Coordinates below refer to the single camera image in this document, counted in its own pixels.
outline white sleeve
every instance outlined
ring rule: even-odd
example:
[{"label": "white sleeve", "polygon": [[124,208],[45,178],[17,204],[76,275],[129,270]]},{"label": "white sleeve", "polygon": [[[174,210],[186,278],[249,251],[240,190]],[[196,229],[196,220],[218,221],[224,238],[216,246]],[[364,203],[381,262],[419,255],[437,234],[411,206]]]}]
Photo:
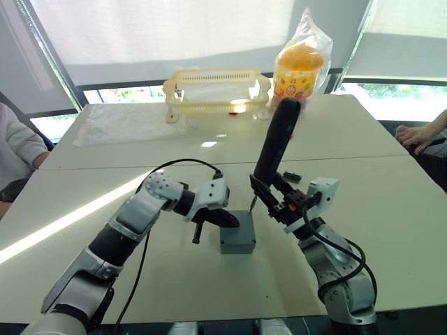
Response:
[{"label": "white sleeve", "polygon": [[30,128],[20,123],[9,108],[2,108],[6,113],[6,141],[9,147],[33,167],[34,160],[43,152],[48,151],[43,139]]}]

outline person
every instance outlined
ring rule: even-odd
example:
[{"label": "person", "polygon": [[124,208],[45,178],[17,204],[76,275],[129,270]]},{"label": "person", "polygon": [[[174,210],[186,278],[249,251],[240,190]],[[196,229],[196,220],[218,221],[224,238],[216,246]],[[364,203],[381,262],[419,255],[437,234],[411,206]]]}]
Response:
[{"label": "person", "polygon": [[[12,181],[29,178],[49,154],[42,138],[0,103],[0,191]],[[11,205],[0,201],[0,218]]]},{"label": "person", "polygon": [[423,127],[398,126],[396,139],[416,159],[419,165],[447,193],[447,157],[436,157],[423,154],[425,148],[433,142],[440,132],[447,128],[447,110],[444,110],[434,121]]}]

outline orange lid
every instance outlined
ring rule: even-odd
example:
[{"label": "orange lid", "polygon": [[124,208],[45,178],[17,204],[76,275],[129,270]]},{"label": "orange lid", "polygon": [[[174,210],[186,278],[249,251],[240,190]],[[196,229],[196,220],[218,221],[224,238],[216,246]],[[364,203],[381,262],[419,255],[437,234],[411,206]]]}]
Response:
[{"label": "orange lid", "polygon": [[279,65],[289,70],[311,71],[322,67],[323,55],[308,45],[293,45],[279,54]]}]

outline gray box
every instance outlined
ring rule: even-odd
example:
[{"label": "gray box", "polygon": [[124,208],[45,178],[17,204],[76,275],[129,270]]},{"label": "gray box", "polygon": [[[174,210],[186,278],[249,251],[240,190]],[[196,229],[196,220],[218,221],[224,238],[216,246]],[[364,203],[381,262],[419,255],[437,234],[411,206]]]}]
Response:
[{"label": "gray box", "polygon": [[250,254],[256,245],[253,216],[248,211],[229,211],[239,221],[238,228],[220,228],[221,253]]}]

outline yellow plastic basket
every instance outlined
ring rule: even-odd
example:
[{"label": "yellow plastic basket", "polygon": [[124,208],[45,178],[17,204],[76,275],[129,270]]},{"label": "yellow plastic basket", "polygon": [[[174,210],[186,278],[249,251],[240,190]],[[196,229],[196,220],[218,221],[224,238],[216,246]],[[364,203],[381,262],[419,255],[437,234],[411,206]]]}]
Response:
[{"label": "yellow plastic basket", "polygon": [[270,81],[256,68],[179,70],[163,91],[169,107],[166,122],[181,112],[257,112],[268,102]]}]

